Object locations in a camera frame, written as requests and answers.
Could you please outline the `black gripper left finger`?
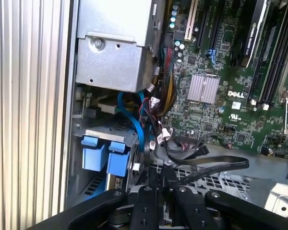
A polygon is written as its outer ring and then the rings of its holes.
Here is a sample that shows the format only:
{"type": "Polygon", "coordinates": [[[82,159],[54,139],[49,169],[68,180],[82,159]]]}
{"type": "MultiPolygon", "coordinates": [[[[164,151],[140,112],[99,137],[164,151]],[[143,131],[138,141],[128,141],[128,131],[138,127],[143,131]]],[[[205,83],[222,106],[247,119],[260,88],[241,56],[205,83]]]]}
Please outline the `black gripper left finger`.
{"type": "Polygon", "coordinates": [[[112,189],[31,226],[32,230],[157,230],[158,175],[149,168],[130,193],[112,189]]]}

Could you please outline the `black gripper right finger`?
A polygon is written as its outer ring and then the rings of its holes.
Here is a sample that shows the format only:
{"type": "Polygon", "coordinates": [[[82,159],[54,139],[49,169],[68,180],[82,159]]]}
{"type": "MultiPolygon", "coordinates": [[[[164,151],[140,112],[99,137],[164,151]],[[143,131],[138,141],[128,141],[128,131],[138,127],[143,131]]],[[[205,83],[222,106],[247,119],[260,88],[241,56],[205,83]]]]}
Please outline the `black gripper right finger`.
{"type": "Polygon", "coordinates": [[[177,181],[165,182],[173,196],[173,222],[182,222],[190,230],[218,230],[211,210],[227,221],[227,230],[288,230],[288,218],[220,190],[195,194],[177,181]]]}

